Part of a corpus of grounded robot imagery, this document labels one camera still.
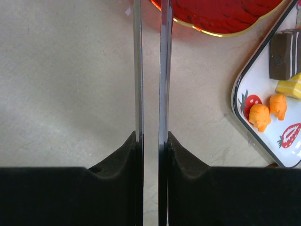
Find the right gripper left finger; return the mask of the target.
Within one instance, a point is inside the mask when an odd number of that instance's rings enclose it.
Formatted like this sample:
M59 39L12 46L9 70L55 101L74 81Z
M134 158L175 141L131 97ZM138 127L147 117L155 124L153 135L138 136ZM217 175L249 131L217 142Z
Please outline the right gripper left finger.
M132 133L90 168L2 167L3 226L141 226L142 152Z

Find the red three-tier cake stand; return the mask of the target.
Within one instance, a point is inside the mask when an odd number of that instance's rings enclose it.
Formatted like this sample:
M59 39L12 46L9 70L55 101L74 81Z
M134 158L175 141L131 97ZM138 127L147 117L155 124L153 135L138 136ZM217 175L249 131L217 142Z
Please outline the red three-tier cake stand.
M237 36L272 14L283 0L169 0L173 20L215 37Z

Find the metal serving tongs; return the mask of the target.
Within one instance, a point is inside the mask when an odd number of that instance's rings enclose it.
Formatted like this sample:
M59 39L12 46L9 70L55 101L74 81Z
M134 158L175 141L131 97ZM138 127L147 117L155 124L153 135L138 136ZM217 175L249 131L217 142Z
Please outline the metal serving tongs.
M135 0L135 223L168 225L168 111L173 7Z

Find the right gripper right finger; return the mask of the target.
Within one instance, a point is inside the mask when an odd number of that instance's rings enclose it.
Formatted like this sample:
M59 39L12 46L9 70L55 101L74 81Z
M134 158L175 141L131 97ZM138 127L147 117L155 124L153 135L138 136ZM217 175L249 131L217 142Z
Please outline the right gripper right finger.
M168 135L159 168L161 226L298 226L301 171L209 166Z

